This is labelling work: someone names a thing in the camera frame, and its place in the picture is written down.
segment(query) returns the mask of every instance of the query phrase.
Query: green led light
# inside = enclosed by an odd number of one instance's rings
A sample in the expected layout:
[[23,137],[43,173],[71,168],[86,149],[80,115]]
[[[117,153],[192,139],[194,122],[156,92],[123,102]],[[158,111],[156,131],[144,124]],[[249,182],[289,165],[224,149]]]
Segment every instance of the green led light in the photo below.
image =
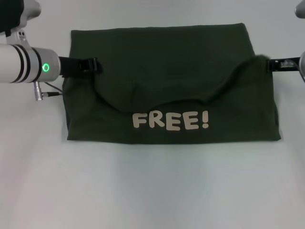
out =
[[42,69],[43,69],[43,71],[46,73],[46,72],[48,72],[48,71],[50,70],[50,66],[49,66],[47,63],[45,63],[45,64],[43,65]]

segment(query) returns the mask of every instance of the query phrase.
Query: white background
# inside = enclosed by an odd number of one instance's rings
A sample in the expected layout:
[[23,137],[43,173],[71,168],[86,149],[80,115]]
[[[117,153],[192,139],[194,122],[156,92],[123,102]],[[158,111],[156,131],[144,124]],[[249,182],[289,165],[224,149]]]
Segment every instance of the white background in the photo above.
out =
[[[240,22],[257,54],[305,51],[299,0],[39,2],[28,40],[60,56],[70,30]],[[305,84],[277,73],[274,86],[280,142],[126,146],[68,142],[61,98],[36,102],[33,85],[1,84],[0,228],[305,228]]]

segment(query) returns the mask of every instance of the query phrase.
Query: green t-shirt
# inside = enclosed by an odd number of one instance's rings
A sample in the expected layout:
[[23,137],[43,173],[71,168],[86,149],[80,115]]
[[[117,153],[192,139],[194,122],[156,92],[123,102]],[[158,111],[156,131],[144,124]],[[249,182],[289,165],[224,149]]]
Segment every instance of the green t-shirt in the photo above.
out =
[[72,58],[102,73],[68,78],[68,140],[126,144],[275,141],[273,77],[243,24],[72,31]]

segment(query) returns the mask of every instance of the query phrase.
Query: dark green cloth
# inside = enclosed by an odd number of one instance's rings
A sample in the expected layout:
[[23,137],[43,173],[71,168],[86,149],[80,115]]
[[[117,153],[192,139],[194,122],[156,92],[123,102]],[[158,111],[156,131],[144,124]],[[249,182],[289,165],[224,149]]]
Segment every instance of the dark green cloth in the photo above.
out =
[[[281,138],[268,59],[255,56],[243,24],[72,31],[71,39],[70,57],[97,57],[103,71],[65,79],[68,140],[200,144]],[[150,111],[162,113],[164,127],[150,127]],[[197,118],[192,125],[199,128],[186,130],[186,112],[198,112],[189,118]],[[147,114],[139,128],[135,113]],[[182,115],[173,118],[181,122],[173,124],[179,131],[167,130],[167,113]]]

